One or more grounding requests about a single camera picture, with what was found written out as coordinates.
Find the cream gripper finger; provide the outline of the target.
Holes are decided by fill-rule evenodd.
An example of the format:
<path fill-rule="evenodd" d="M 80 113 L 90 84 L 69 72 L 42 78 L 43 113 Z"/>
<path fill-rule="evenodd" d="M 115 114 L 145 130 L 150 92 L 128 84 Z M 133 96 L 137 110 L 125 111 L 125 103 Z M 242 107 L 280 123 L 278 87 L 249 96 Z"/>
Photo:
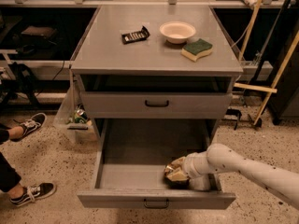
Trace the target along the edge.
<path fill-rule="evenodd" d="M 171 168 L 167 167 L 164 170 L 164 175 L 166 178 L 168 178 L 172 182 L 183 182 L 183 181 L 187 181 L 189 179 L 188 176 L 186 174 L 184 174 L 180 168 L 171 169 Z"/>
<path fill-rule="evenodd" d="M 175 159 L 173 160 L 171 163 L 170 163 L 170 167 L 173 168 L 173 169 L 177 169 L 177 168 L 181 168 L 184 161 L 185 161 L 186 157 L 183 156 L 183 157 L 180 157 L 178 159 Z"/>

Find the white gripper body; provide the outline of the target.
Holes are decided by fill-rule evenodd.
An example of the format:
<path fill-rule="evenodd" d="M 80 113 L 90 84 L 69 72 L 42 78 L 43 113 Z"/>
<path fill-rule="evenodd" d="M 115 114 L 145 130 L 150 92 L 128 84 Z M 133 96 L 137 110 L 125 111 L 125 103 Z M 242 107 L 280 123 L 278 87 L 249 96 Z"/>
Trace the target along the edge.
<path fill-rule="evenodd" d="M 182 169 L 190 179 L 191 189 L 198 191 L 209 191 L 211 189 L 206 152 L 189 154 L 183 162 Z"/>

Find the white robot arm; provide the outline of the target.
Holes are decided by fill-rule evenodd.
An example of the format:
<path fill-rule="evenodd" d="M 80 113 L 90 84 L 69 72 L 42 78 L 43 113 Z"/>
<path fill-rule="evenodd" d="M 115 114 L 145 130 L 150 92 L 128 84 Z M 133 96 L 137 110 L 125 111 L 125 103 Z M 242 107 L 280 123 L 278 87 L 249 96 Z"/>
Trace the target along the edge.
<path fill-rule="evenodd" d="M 164 176 L 183 182 L 203 175 L 239 173 L 280 200 L 299 209 L 299 174 L 245 158 L 224 144 L 214 143 L 204 152 L 193 152 L 171 161 Z"/>

